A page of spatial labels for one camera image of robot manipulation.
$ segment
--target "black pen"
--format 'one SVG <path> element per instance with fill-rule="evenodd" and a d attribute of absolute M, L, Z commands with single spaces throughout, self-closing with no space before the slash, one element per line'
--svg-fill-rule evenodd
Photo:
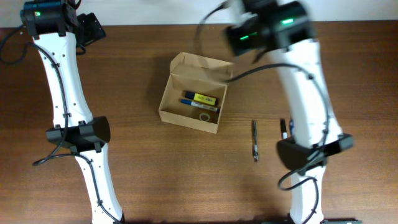
<path fill-rule="evenodd" d="M 285 119 L 280 120 L 280 132 L 282 133 L 282 139 L 287 139 L 286 122 Z"/>

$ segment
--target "box lid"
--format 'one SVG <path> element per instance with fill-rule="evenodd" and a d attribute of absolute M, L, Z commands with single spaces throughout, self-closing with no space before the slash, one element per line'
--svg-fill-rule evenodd
<path fill-rule="evenodd" d="M 217 82 L 232 77 L 233 63 L 202 57 L 190 53 L 179 53 L 170 63 L 170 74 L 187 78 Z"/>

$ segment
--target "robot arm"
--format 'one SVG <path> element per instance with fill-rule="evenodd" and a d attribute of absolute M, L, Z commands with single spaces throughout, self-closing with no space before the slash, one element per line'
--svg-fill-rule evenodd
<path fill-rule="evenodd" d="M 260 49 L 255 62 L 268 54 L 274 65 L 281 65 L 275 67 L 289 99 L 295 133 L 277 145 L 291 170 L 279 187 L 292 190 L 293 223 L 319 224 L 326 157 L 352 147 L 353 139 L 343 134 L 331 107 L 316 32 L 297 1 L 280 6 L 276 0 L 229 0 L 227 5 L 236 20 L 226 29 L 235 56 Z M 285 189 L 281 184 L 287 177 L 293 187 Z"/>
<path fill-rule="evenodd" d="M 21 18 L 33 36 L 34 44 L 47 52 L 46 55 L 40 52 L 49 81 L 54 114 L 54 128 L 47 131 L 47 139 L 54 144 L 61 142 L 62 147 L 78 155 L 76 160 L 85 178 L 91 202 L 92 223 L 121 221 L 123 211 L 114 193 L 108 165 L 109 124 L 105 117 L 94 118 L 91 114 L 76 63 L 76 47 L 84 47 L 104 37 L 104 32 L 93 14 L 77 17 L 70 2 L 27 2 L 21 11 Z M 57 64 L 63 86 L 48 56 Z M 65 90 L 66 108 L 62 89 Z"/>

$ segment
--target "white wall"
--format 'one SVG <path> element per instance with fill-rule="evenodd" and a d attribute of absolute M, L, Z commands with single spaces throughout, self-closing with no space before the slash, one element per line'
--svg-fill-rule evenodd
<path fill-rule="evenodd" d="M 21 24 L 27 0 L 0 0 L 0 27 Z M 82 0 L 79 13 L 94 12 L 102 25 L 196 24 L 222 0 Z M 398 19 L 398 0 L 301 0 L 315 21 Z M 227 11 L 209 23 L 230 23 Z"/>

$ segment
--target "yellow marker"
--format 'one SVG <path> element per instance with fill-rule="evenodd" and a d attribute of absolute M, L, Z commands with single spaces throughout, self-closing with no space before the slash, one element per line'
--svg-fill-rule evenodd
<path fill-rule="evenodd" d="M 191 100 L 195 100 L 198 102 L 206 103 L 208 105 L 212 106 L 217 106 L 218 100 L 216 98 L 210 97 L 210 96 L 205 96 L 201 95 L 199 93 L 194 93 L 191 91 L 186 91 L 185 92 L 185 97 Z"/>

